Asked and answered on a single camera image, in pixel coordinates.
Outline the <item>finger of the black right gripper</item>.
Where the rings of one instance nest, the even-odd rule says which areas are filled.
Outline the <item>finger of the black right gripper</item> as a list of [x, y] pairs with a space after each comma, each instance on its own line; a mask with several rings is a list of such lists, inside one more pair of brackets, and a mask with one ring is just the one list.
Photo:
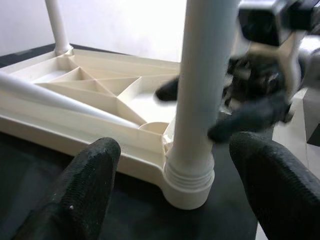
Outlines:
[[162, 102], [175, 102], [178, 99], [179, 76], [161, 85], [156, 91], [155, 96]]
[[218, 120], [207, 132], [208, 138], [217, 144], [229, 141], [238, 132], [260, 132], [278, 122], [292, 119], [291, 101], [280, 91], [242, 105], [231, 115]]

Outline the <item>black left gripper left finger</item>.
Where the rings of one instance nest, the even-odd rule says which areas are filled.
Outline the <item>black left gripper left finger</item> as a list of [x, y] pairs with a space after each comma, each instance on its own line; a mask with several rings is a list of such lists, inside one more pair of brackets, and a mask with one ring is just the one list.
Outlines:
[[43, 195], [16, 240], [97, 240], [109, 208], [119, 143], [100, 138], [80, 151]]

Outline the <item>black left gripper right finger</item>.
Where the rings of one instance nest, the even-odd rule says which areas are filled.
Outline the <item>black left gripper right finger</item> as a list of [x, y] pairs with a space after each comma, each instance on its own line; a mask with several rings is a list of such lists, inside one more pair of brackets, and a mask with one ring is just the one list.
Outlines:
[[235, 133], [229, 152], [269, 240], [320, 238], [320, 180], [297, 157], [253, 132]]

